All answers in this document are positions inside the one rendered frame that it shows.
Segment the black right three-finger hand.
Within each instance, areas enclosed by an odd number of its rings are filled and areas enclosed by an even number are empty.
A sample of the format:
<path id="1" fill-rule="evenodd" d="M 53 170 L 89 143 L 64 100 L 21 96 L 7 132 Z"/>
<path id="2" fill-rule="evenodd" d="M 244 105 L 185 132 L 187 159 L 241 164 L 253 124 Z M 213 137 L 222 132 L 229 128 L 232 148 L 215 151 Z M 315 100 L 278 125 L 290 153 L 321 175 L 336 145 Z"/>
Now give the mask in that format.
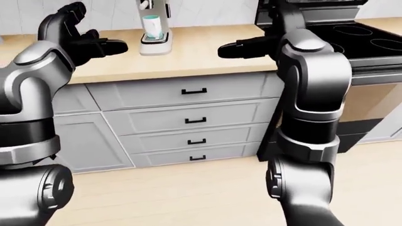
<path id="1" fill-rule="evenodd" d="M 273 20 L 270 32 L 264 36 L 237 40 L 217 49 L 220 58 L 260 58 L 270 56 L 276 59 L 280 39 L 289 31 L 305 28 L 305 19 L 299 7 L 290 0 L 269 0 L 269 17 Z"/>

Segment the black left three-finger hand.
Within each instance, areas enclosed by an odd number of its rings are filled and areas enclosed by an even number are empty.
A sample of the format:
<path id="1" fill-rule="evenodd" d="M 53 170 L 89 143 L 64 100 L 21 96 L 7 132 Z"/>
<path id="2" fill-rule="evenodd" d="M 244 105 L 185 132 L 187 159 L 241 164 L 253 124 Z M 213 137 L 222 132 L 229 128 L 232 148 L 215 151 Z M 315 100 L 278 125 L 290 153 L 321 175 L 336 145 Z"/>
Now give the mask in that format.
<path id="1" fill-rule="evenodd" d="M 86 12 L 84 3 L 80 1 L 64 5 L 40 23 L 38 40 L 50 41 L 61 46 L 76 67 L 93 58 L 104 58 L 128 51 L 128 45 L 124 41 L 100 38 L 97 30 L 88 30 L 81 35 L 75 26 L 84 19 Z"/>

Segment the white coffee machine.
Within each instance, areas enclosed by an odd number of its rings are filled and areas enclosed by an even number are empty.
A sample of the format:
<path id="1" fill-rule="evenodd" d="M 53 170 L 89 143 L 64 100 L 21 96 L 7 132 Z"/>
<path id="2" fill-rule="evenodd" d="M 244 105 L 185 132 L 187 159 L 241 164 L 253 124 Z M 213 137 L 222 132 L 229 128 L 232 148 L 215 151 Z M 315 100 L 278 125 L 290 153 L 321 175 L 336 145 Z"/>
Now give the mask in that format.
<path id="1" fill-rule="evenodd" d="M 166 55 L 171 52 L 173 33 L 169 0 L 136 0 L 143 27 L 140 51 L 142 56 Z"/>

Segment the white teal-rimmed cup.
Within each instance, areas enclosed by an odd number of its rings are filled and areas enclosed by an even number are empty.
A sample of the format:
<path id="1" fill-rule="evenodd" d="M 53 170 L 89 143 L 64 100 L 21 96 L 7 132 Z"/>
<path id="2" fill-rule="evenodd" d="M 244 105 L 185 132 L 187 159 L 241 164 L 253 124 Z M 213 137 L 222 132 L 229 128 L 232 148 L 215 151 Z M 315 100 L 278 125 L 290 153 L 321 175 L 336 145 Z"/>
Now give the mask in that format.
<path id="1" fill-rule="evenodd" d="M 160 39 L 163 36 L 160 17 L 147 15 L 142 17 L 145 35 L 151 39 Z"/>

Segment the black electric stove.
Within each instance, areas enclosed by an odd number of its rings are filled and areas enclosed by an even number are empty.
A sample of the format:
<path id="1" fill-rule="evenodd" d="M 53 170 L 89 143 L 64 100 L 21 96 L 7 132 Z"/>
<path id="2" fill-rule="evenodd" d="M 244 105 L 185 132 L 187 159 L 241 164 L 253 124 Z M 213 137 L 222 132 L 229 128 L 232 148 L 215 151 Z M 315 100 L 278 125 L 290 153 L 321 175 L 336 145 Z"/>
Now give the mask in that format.
<path id="1" fill-rule="evenodd" d="M 353 71 L 337 135 L 339 152 L 359 142 L 385 141 L 402 122 L 386 117 L 402 107 L 402 36 L 355 21 L 368 0 L 290 0 L 299 7 L 305 26 L 344 54 Z M 269 0 L 259 0 L 255 23 L 265 33 L 273 20 Z"/>

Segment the beige wooden countertop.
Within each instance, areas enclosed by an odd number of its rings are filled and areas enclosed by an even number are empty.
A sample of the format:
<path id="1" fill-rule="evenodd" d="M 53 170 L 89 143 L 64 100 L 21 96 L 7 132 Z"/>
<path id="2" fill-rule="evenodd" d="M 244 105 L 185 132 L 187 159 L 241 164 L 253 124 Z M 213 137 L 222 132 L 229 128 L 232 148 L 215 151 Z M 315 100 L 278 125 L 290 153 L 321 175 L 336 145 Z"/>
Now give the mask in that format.
<path id="1" fill-rule="evenodd" d="M 141 56 L 141 30 L 101 31 L 101 37 L 123 40 L 129 50 L 124 54 L 96 58 L 77 67 L 70 84 L 115 82 L 170 77 L 191 77 L 227 73 L 275 71 L 276 64 L 263 58 L 222 59 L 217 49 L 236 40 L 261 36 L 253 24 L 234 26 L 196 26 L 173 28 L 173 48 L 162 56 Z"/>

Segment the grey cabinet door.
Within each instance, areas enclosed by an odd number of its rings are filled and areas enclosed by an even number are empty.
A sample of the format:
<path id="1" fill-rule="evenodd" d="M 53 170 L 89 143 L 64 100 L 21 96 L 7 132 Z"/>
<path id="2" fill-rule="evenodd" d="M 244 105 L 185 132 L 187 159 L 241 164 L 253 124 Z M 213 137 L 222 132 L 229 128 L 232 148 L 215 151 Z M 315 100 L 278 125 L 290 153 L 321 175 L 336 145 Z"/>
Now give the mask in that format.
<path id="1" fill-rule="evenodd" d="M 56 161 L 73 173 L 133 167 L 102 114 L 56 116 L 54 122 L 61 141 Z"/>

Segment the large grey drawer front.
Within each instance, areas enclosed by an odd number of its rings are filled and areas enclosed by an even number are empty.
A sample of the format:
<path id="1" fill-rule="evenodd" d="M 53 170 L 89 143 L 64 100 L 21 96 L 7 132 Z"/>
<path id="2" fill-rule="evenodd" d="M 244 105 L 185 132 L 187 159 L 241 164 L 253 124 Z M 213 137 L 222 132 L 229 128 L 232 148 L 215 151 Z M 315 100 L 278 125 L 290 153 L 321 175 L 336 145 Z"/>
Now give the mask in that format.
<path id="1" fill-rule="evenodd" d="M 267 72 L 159 78 L 86 85 L 102 110 L 279 97 L 283 82 Z"/>

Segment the medium grey drawer front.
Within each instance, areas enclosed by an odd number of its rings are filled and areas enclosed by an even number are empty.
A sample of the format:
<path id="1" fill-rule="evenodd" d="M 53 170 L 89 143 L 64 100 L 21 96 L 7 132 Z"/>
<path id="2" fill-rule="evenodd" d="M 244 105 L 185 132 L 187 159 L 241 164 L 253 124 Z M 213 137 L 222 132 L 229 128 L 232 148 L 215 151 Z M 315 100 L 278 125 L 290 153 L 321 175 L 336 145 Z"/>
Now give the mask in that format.
<path id="1" fill-rule="evenodd" d="M 204 127 L 233 126 L 269 122 L 278 98 L 228 101 L 221 103 L 114 110 L 104 116 L 119 136 Z M 207 122 L 185 124 L 185 118 Z"/>

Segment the grey drawer cabinet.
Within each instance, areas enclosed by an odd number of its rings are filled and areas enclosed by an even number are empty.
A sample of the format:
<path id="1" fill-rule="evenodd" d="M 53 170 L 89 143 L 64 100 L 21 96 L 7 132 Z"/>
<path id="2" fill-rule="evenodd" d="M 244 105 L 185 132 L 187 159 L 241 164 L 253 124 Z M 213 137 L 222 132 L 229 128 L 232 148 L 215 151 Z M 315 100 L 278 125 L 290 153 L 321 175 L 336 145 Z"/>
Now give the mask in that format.
<path id="1" fill-rule="evenodd" d="M 56 161 L 83 173 L 253 156 L 282 89 L 271 72 L 68 85 Z"/>

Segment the small grey drawer front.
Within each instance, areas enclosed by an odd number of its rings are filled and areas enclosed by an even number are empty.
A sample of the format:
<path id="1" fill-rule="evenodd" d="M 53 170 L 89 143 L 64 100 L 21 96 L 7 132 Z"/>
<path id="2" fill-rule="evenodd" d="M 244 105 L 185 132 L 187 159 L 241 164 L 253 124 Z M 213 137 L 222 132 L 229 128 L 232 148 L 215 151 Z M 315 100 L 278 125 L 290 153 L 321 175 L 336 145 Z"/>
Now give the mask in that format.
<path id="1" fill-rule="evenodd" d="M 208 129 L 125 135 L 120 136 L 119 140 L 129 154 L 139 154 L 219 144 L 257 142 L 262 140 L 267 127 L 267 123 L 212 127 Z M 207 142 L 205 144 L 187 144 L 188 140 L 201 141 L 202 139 L 206 139 Z"/>
<path id="2" fill-rule="evenodd" d="M 207 159 L 200 161 L 254 156 L 259 148 L 259 145 L 259 142 L 225 144 L 218 146 L 207 146 L 203 148 L 132 154 L 130 155 L 130 158 L 135 167 L 143 168 L 150 166 L 197 162 L 189 161 L 190 156 L 207 156 Z"/>

